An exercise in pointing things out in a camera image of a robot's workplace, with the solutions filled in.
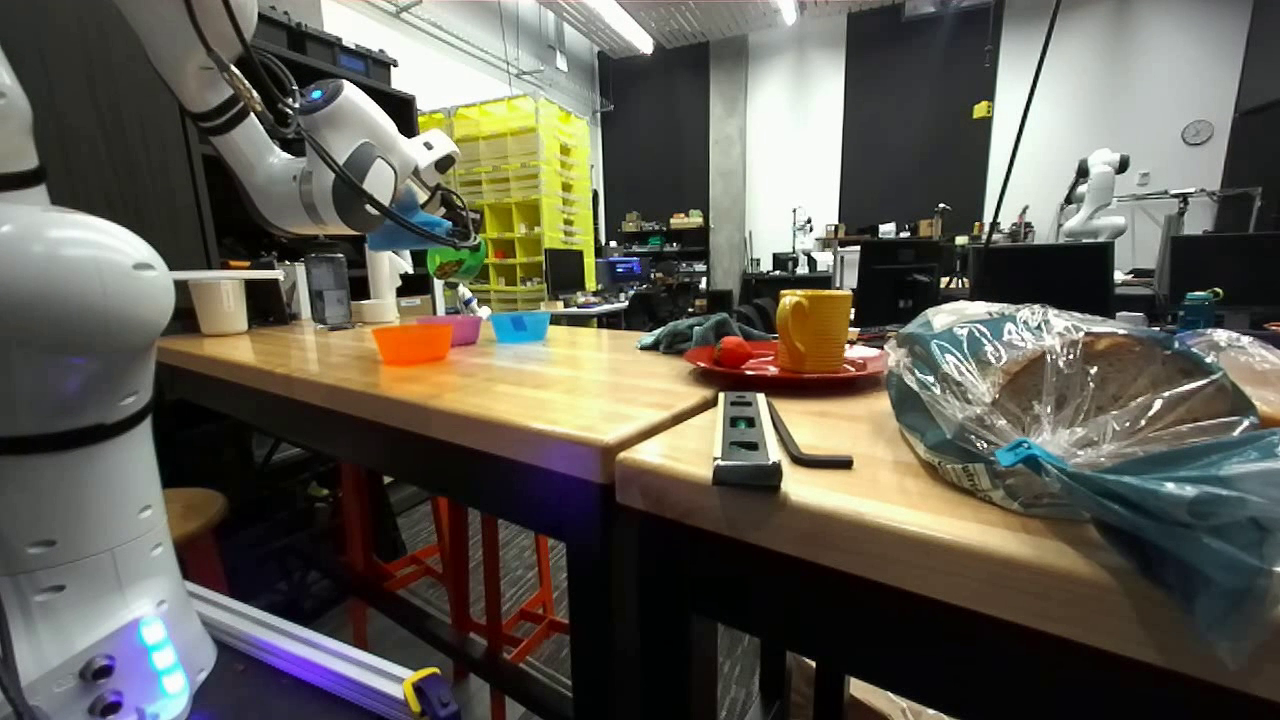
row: transparent plastic bag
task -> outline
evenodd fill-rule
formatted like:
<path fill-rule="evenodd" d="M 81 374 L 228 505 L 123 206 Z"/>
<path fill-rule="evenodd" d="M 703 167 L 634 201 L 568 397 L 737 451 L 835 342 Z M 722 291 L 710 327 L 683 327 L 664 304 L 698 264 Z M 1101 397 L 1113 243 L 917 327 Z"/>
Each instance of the transparent plastic bag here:
<path fill-rule="evenodd" d="M 1035 304 L 940 304 L 898 336 L 888 401 L 940 479 L 999 510 L 1094 521 L 1241 666 L 1276 603 L 1280 431 L 1262 429 L 1222 348 L 1236 342 Z"/>
<path fill-rule="evenodd" d="M 1252 401 L 1262 425 L 1280 429 L 1280 348 L 1225 327 L 1181 334 L 1178 348 L 1225 370 Z"/>

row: orange bowl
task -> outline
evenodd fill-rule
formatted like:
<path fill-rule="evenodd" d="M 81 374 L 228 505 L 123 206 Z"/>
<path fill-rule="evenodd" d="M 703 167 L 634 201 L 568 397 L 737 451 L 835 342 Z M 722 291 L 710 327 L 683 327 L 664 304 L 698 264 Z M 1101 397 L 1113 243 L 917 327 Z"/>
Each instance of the orange bowl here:
<path fill-rule="evenodd" d="M 371 327 L 383 366 L 440 366 L 454 348 L 454 324 Z"/>

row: white cup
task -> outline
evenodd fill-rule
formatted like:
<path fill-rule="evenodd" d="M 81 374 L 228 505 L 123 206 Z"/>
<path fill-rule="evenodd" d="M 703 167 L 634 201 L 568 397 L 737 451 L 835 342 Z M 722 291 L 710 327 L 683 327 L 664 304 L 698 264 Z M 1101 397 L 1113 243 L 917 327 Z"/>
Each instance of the white cup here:
<path fill-rule="evenodd" d="M 203 336 L 249 334 L 243 279 L 192 279 L 198 324 Z"/>

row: blue light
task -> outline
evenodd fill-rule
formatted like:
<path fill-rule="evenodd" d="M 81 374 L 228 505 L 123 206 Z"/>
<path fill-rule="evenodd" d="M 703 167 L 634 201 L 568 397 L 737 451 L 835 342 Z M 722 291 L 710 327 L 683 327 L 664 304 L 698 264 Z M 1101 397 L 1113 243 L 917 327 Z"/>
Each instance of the blue light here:
<path fill-rule="evenodd" d="M 146 637 L 147 650 L 158 650 L 158 646 L 169 639 L 159 617 L 146 617 L 146 620 L 141 620 L 141 637 Z"/>
<path fill-rule="evenodd" d="M 169 672 L 173 666 L 178 666 L 173 646 L 165 646 L 165 650 L 152 652 L 152 668 L 158 668 L 158 672 Z"/>
<path fill-rule="evenodd" d="M 190 691 L 190 676 L 178 668 L 178 672 L 165 672 L 159 676 L 159 689 L 169 691 L 169 698 L 182 698 L 182 691 Z"/>

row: blue cup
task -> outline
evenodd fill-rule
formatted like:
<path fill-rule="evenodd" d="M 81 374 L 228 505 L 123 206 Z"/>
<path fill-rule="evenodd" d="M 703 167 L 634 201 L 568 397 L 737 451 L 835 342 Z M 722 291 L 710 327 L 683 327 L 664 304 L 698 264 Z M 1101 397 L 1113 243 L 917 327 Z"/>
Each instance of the blue cup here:
<path fill-rule="evenodd" d="M 498 345 L 543 345 L 553 316 L 550 311 L 492 311 L 490 316 Z"/>

